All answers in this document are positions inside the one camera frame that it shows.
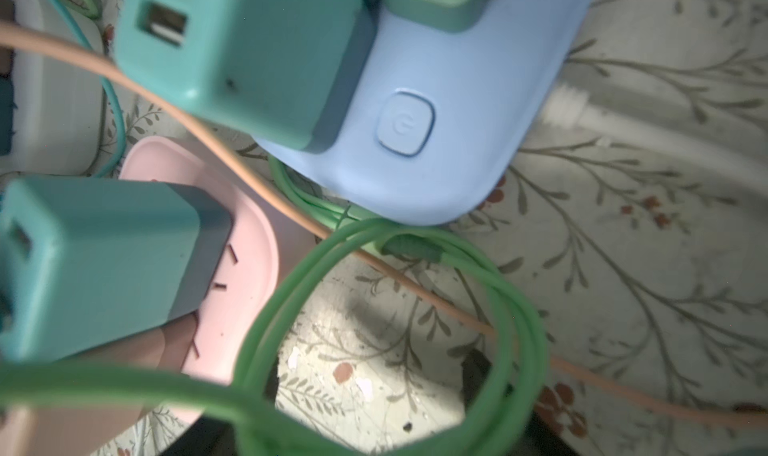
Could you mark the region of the pink charger plug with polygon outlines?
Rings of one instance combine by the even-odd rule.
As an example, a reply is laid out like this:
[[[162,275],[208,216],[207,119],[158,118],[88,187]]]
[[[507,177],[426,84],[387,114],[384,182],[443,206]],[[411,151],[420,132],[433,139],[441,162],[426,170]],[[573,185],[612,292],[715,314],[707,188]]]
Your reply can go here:
[[[159,327],[68,357],[88,369],[104,366],[179,373],[198,329],[182,316]],[[156,405],[141,396],[120,396],[117,380],[102,370],[63,396],[45,394],[31,403],[1,406],[3,455],[89,455],[129,429]]]

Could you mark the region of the blue power strip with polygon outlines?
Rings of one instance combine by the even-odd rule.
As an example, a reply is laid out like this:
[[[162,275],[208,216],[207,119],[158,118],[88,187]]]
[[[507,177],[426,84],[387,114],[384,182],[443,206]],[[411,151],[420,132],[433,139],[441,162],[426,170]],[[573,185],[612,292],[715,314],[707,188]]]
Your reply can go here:
[[[495,188],[592,0],[490,0],[449,33],[376,11],[377,34],[334,143],[260,146],[351,203],[408,225],[453,221]]]

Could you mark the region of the pink power strip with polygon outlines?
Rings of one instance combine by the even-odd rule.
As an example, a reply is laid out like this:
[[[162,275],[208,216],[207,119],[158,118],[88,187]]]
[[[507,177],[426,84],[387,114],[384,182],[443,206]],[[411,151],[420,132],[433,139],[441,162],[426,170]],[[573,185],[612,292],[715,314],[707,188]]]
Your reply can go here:
[[[251,190],[198,141],[151,136],[129,151],[121,178],[198,187],[224,206],[232,229],[198,311],[181,368],[228,385],[243,340],[279,284],[315,245],[315,237]]]

